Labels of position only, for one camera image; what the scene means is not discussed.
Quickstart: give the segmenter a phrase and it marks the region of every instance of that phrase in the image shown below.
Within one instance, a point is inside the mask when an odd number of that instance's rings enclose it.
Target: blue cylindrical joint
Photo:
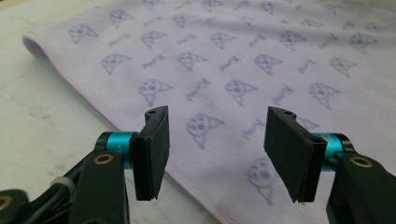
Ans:
[[[329,164],[336,163],[338,160],[336,155],[344,153],[343,144],[334,133],[313,133],[313,135],[327,142],[322,171],[333,171],[334,167],[329,166]]]
[[[107,139],[106,150],[119,152],[124,159],[124,169],[132,169],[132,163],[129,161],[129,140],[134,135],[133,132],[114,132]]]

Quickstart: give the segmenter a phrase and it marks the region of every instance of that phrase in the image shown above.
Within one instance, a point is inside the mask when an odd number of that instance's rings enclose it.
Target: white cloth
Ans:
[[[333,174],[291,203],[262,148],[267,106],[395,174],[395,21],[350,2],[120,0],[24,43],[121,130],[169,105],[166,171],[221,222],[326,223]]]

